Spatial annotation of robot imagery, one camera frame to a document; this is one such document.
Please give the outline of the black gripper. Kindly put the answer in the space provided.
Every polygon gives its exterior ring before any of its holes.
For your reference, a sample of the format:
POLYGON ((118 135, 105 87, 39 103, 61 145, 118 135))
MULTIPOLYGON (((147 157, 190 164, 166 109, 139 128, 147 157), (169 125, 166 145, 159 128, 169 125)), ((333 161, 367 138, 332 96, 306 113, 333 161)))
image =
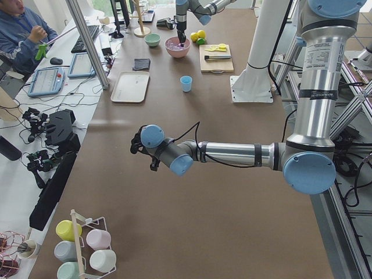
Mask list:
POLYGON ((187 29, 187 22, 177 22, 177 36, 181 47, 184 46, 186 41, 185 30, 187 29))

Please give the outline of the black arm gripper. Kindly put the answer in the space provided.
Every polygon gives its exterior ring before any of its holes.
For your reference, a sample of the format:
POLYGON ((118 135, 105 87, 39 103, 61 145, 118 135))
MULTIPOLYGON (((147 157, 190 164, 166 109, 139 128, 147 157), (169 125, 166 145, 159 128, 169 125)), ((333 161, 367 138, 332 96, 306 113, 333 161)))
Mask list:
POLYGON ((152 171, 157 171, 160 165, 160 160, 154 156, 151 156, 151 158, 152 158, 152 162, 150 164, 150 169, 152 171))

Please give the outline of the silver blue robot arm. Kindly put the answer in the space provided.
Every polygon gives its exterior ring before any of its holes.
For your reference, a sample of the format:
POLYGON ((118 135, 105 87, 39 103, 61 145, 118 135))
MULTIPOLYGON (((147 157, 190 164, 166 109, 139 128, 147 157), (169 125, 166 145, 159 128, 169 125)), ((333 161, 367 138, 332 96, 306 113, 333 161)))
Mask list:
POLYGON ((234 0, 214 0, 203 6, 197 0, 176 0, 174 20, 180 45, 183 47, 186 42, 185 31, 187 29, 188 11, 193 13, 199 22, 205 26, 210 22, 213 15, 221 12, 227 5, 234 2, 234 0))
MULTIPOLYGON (((177 36, 185 43, 187 12, 206 25, 211 16, 235 1, 176 1, 174 16, 177 36)), ((246 69, 231 76, 234 102, 272 102, 266 68, 284 29, 293 1, 263 1, 246 69)), ((286 182, 304 194, 319 194, 334 185, 336 169, 332 161, 334 143, 331 120, 338 99, 345 44, 357 30, 359 11, 366 1, 300 1, 296 38, 305 42, 294 132, 285 142, 270 145, 198 142, 196 123, 177 139, 165 137, 154 124, 142 126, 131 140, 131 153, 149 155, 151 170, 159 163, 182 176, 196 162, 216 162, 237 168, 269 167, 282 171, 286 182), (195 140, 175 141, 196 126, 195 140)))

